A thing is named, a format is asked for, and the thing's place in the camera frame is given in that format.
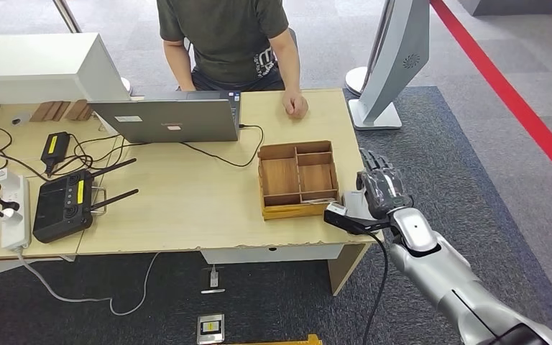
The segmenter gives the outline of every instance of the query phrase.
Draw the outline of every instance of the desk surface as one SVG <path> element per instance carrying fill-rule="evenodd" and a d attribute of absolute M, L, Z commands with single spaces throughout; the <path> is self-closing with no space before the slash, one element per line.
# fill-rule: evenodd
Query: desk surface
<path fill-rule="evenodd" d="M 245 93 L 241 122 L 265 130 L 265 144 L 331 140 L 341 190 L 355 188 L 363 168 L 341 90 L 304 91 L 310 111 L 290 120 L 280 92 Z M 246 162 L 259 130 L 241 131 L 239 142 L 195 144 L 234 162 Z M 275 247 L 371 242 L 323 222 L 322 217 L 264 221 L 260 209 L 257 160 L 232 167 L 181 144 L 130 147 L 138 161 L 110 172 L 103 181 L 110 196 L 133 188 L 140 192 L 109 206 L 84 231 L 78 254 L 190 251 L 217 248 Z"/>
<path fill-rule="evenodd" d="M 98 120 L 89 120 L 74 122 L 61 120 L 59 122 L 47 121 L 40 123 L 26 123 L 19 126 L 12 125 L 12 119 L 20 114 L 25 114 L 34 111 L 36 105 L 18 105 L 4 106 L 0 110 L 0 127 L 7 130 L 14 138 L 12 146 L 6 149 L 5 153 L 10 157 L 15 157 L 32 166 L 39 172 L 45 169 L 44 164 L 40 161 L 41 152 L 45 145 L 45 140 L 48 134 L 54 132 L 67 131 L 73 133 L 79 140 L 95 139 L 99 137 L 107 137 L 106 132 L 99 131 L 101 125 Z M 7 136 L 0 132 L 0 146 L 7 143 Z M 71 140 L 69 145 L 69 153 L 72 152 L 75 146 Z M 114 139 L 104 140 L 85 144 L 83 147 L 86 152 L 94 157 L 101 157 L 109 152 L 114 146 Z M 106 160 L 96 163 L 97 166 L 103 166 L 107 163 Z M 69 167 L 75 169 L 80 163 L 72 163 Z M 33 176 L 32 172 L 26 170 L 15 162 L 10 162 L 8 168 L 17 174 L 24 176 Z M 43 183 L 37 177 L 29 178 L 30 184 L 30 203 L 31 203 L 31 220 L 35 217 L 35 209 L 37 207 L 37 194 L 39 187 Z M 25 249 L 26 257 L 53 257 L 58 255 L 69 255 L 77 252 L 77 247 L 81 238 L 81 233 L 75 234 L 64 239 L 54 241 L 50 244 L 43 244 L 32 237 L 31 244 L 28 249 Z M 0 224 L 0 259 L 15 257 L 13 253 L 5 249 L 1 249 L 1 224 Z"/>

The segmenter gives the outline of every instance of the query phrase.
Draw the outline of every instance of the robotic arm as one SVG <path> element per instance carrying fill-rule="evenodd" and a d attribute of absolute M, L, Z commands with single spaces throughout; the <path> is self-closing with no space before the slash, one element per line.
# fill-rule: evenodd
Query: robotic arm
<path fill-rule="evenodd" d="M 454 325 L 464 344 L 552 344 L 550 328 L 496 299 L 469 262 L 431 229 L 386 158 L 364 149 L 361 154 L 365 170 L 357 175 L 356 186 L 364 191 L 372 217 L 391 228 L 391 260 Z"/>

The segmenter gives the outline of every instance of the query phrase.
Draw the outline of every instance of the power strip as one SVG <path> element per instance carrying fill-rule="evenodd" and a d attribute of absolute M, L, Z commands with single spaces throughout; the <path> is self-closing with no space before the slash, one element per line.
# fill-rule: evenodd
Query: power strip
<path fill-rule="evenodd" d="M 20 205 L 17 211 L 4 211 L 1 219 L 1 248 L 16 249 L 30 244 L 30 202 L 29 183 L 21 175 L 16 175 L 6 168 L 0 170 L 1 199 L 15 201 Z"/>

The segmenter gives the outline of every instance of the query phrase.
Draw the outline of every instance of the wooden tray compartment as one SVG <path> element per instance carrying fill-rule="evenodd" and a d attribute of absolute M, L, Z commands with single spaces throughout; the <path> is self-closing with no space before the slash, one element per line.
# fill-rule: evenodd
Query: wooden tray compartment
<path fill-rule="evenodd" d="M 331 142 L 266 145 L 258 157 L 264 219 L 321 215 L 339 199 Z"/>

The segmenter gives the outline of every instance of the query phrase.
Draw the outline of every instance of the robot forearm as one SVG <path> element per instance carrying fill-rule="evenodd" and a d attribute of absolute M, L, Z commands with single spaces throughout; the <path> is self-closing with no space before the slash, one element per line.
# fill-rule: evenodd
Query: robot forearm
<path fill-rule="evenodd" d="M 390 257 L 426 299 L 449 319 L 465 344 L 552 344 L 552 330 L 501 303 L 469 263 L 415 208 L 391 215 Z"/>

